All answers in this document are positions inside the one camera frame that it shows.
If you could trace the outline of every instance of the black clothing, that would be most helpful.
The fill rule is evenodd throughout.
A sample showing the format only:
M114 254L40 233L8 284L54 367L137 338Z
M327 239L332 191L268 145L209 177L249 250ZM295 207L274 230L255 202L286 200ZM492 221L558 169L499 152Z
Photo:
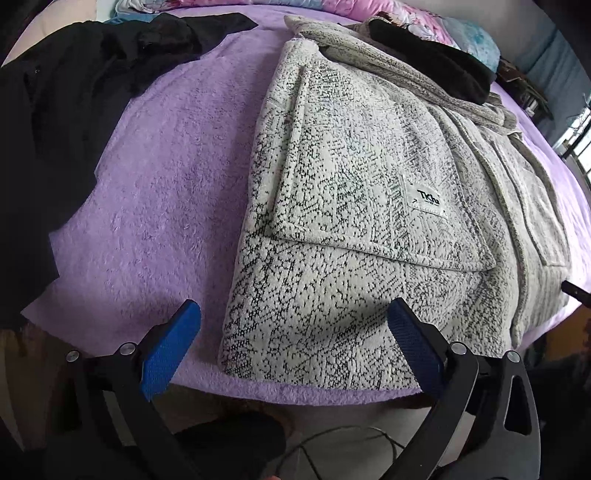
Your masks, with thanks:
M422 40L384 20L369 22L369 35L396 57L436 82L452 97L482 105L496 74L476 57L442 43Z
M64 27L0 69L0 328L58 276L48 233L93 190L95 167L130 98L226 35L256 23L242 14Z

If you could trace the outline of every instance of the blue pillow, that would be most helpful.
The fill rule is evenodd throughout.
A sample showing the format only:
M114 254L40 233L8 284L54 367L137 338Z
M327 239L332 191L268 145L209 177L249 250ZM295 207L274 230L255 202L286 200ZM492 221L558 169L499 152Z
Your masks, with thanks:
M501 51L482 27L451 17L443 18L443 25L461 50L475 56L493 72L496 72L501 59Z

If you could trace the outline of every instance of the metal screw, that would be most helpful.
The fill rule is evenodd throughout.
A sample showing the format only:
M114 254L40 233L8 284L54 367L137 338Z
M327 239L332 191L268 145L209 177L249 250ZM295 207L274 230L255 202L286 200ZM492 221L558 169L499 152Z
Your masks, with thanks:
M135 352L135 345L133 343L124 343L119 347L119 353L121 355L131 355Z
M66 355L66 362L75 362L80 358L80 352L78 350L72 350Z
M513 350L507 352L507 358L514 364L518 364L521 361L521 357L519 356L519 354L517 352L514 352Z
M456 353L458 355L466 355L467 351L468 351L468 349L466 348L466 345L464 345L463 343L460 343L460 342L452 343L452 352L453 353Z

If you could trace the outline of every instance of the clothing label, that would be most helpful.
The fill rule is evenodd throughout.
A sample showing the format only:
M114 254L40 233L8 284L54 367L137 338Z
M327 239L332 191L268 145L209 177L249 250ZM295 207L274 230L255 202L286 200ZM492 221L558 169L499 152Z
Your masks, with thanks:
M435 190L406 177L404 177L404 187L409 207L447 218L443 199Z

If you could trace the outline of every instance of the blue gripper pad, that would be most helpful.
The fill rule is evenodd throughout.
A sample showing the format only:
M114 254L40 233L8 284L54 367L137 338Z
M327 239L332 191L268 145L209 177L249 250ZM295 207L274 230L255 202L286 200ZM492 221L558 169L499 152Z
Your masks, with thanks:
M439 398L444 390L444 365L433 351L418 325L420 320L405 308L402 299L388 307L388 328L396 339L421 390Z
M201 328L201 309L186 300L169 321L168 332L144 359L141 389L148 400L166 390Z

